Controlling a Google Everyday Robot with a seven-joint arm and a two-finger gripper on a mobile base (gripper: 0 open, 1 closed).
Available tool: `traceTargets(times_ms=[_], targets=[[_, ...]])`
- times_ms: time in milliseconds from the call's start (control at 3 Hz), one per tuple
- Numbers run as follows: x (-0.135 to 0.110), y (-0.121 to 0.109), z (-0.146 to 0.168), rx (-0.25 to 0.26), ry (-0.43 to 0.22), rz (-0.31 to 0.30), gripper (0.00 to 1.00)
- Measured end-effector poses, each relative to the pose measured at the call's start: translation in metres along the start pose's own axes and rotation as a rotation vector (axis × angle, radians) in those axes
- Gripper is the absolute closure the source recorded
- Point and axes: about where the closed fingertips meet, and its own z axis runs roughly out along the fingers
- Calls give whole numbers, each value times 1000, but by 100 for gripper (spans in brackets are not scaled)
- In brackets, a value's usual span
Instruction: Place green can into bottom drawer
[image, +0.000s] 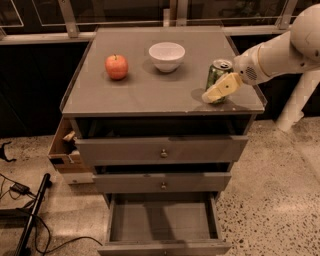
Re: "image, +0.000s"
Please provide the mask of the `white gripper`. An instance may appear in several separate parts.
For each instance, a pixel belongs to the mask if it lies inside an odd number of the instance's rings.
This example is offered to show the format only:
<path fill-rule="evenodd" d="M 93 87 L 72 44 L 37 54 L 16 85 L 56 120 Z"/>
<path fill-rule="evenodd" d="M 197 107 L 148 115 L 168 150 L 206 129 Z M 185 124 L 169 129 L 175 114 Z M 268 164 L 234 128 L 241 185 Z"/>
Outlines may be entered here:
<path fill-rule="evenodd" d="M 237 91 L 243 84 L 258 85 L 269 80 L 259 63 L 259 46 L 234 58 L 234 71 L 222 75 L 202 95 L 205 103 L 213 103 Z"/>

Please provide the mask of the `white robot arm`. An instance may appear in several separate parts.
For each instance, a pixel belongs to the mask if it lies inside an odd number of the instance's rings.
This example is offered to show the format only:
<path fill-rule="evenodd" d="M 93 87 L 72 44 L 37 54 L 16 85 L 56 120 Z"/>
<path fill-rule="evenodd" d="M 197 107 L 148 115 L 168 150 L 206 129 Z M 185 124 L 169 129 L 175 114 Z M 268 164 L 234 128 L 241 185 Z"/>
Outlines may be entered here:
<path fill-rule="evenodd" d="M 234 58 L 232 71 L 220 76 L 202 95 L 213 103 L 243 84 L 258 85 L 284 74 L 304 73 L 320 64 L 320 4 L 302 11 L 291 29 Z"/>

